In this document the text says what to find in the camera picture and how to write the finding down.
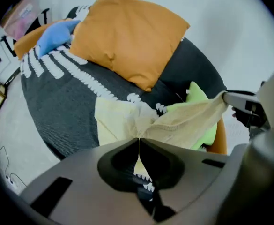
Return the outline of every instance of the black cable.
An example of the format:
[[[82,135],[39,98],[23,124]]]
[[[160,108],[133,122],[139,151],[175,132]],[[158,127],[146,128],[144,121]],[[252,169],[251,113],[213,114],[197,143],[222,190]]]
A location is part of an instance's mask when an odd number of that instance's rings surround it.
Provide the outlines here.
[[[6,169],[5,169],[5,176],[6,176],[6,178],[8,178],[8,176],[7,176],[7,168],[9,167],[9,165],[10,165],[10,160],[9,160],[9,157],[8,157],[8,155],[7,155],[7,150],[6,150],[6,147],[5,146],[2,146],[1,148],[0,148],[0,152],[1,152],[1,150],[2,149],[4,149],[5,150],[5,154],[6,154],[6,156],[7,156],[7,167],[6,167]],[[24,186],[27,186],[22,180],[21,180],[21,178],[16,174],[16,173],[14,173],[14,172],[11,172],[10,173],[10,182],[13,184],[13,181],[12,181],[12,179],[11,179],[11,175],[14,175],[14,176],[16,176],[23,184],[24,184]]]

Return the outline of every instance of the black slot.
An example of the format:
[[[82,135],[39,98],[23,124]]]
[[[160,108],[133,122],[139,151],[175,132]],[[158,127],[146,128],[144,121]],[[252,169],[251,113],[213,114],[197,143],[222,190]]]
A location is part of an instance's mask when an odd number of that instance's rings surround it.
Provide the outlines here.
[[[204,160],[202,161],[202,163],[211,165],[211,166],[213,166],[213,167],[219,167],[219,168],[223,168],[224,165],[225,165],[225,163],[223,163],[223,162],[218,162],[218,161],[211,160],[211,159],[204,159]]]
[[[57,178],[32,204],[32,209],[44,217],[48,217],[62,195],[66,192],[72,180]]]

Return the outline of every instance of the pale yellow cloth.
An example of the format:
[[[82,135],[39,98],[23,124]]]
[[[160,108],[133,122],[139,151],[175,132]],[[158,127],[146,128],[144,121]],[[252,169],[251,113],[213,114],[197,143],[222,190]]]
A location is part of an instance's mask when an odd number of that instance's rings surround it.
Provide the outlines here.
[[[145,103],[115,101],[97,97],[97,120],[100,145],[128,138],[150,138],[189,149],[217,123],[228,105],[219,93],[214,99],[189,103],[159,117]],[[138,160],[134,173],[148,175]]]

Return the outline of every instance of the blue plush toy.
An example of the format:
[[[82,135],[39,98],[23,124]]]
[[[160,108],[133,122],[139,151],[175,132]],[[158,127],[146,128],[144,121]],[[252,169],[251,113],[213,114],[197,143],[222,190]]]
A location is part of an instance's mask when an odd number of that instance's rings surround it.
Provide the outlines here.
[[[71,42],[71,33],[80,20],[61,21],[49,26],[37,42],[40,46],[38,58],[48,54],[53,49]]]

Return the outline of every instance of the green fabric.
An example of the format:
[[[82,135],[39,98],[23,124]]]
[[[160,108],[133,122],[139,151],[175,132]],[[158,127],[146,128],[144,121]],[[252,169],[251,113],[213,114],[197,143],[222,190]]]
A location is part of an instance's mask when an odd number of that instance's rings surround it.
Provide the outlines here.
[[[187,103],[195,103],[208,100],[208,97],[204,93],[203,90],[195,82],[190,83],[189,88],[190,93],[187,95],[187,99],[185,103],[176,103],[170,106],[167,106],[167,111],[172,111],[179,106],[185,106]],[[191,147],[192,150],[197,150],[202,144],[212,145],[217,131],[217,123],[213,125],[206,133],[197,140],[197,142]]]

